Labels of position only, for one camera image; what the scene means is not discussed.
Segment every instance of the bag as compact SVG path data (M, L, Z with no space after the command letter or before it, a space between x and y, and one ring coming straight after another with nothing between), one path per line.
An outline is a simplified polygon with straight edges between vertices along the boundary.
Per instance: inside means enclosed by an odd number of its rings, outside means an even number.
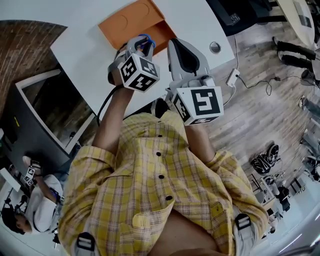
M266 154L262 153L258 155L255 159L251 161L251 165L255 169L255 171L261 176L267 175L271 167L275 165L275 163L279 160L279 146L273 144L267 150Z

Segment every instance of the white desk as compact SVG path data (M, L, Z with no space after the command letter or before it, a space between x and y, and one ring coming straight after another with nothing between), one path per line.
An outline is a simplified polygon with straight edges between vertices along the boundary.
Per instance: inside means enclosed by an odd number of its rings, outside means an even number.
M206 57L211 69L234 59L228 39L205 0L153 0L178 38L197 47ZM131 0L94 0L73 14L74 20L52 44L51 50L74 86L90 108L97 114L103 101L113 89L108 83L108 66L116 50L111 46L98 24L130 4ZM214 54L210 44L217 42L221 52ZM168 68L167 49L153 57L160 66L160 81L146 93L135 92L125 115L166 93L172 81Z
M315 25L311 16L310 9L306 0L275 0L276 4L282 10L285 20L279 19L279 16L266 17L265 21L288 21L293 28L297 37L310 49L313 49L315 44ZM294 4L294 1L301 5L301 8L305 11L306 16L310 19L311 27L303 26L300 22L300 18Z

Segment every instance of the round hole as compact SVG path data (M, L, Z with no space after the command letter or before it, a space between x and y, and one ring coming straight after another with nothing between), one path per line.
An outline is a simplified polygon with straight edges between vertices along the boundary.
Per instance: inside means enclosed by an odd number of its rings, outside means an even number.
M218 54L221 52L221 46L220 44L218 44L217 42L212 42L210 44L210 51L213 53L213 54Z

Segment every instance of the white plug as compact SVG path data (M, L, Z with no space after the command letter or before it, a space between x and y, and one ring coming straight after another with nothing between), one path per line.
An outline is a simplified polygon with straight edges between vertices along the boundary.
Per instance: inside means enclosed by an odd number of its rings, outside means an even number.
M239 70L237 70L236 68L234 68L228 78L228 80L226 81L226 84L230 87L235 87L235 83L238 79L240 72Z

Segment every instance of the orange box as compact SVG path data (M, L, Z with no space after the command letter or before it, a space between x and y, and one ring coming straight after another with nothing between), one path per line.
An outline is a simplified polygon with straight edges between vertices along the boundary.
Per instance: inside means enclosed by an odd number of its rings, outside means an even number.
M117 11L98 26L116 50L131 38L148 34L156 43L153 51L155 55L167 48L168 41L176 37L152 0L138 0Z

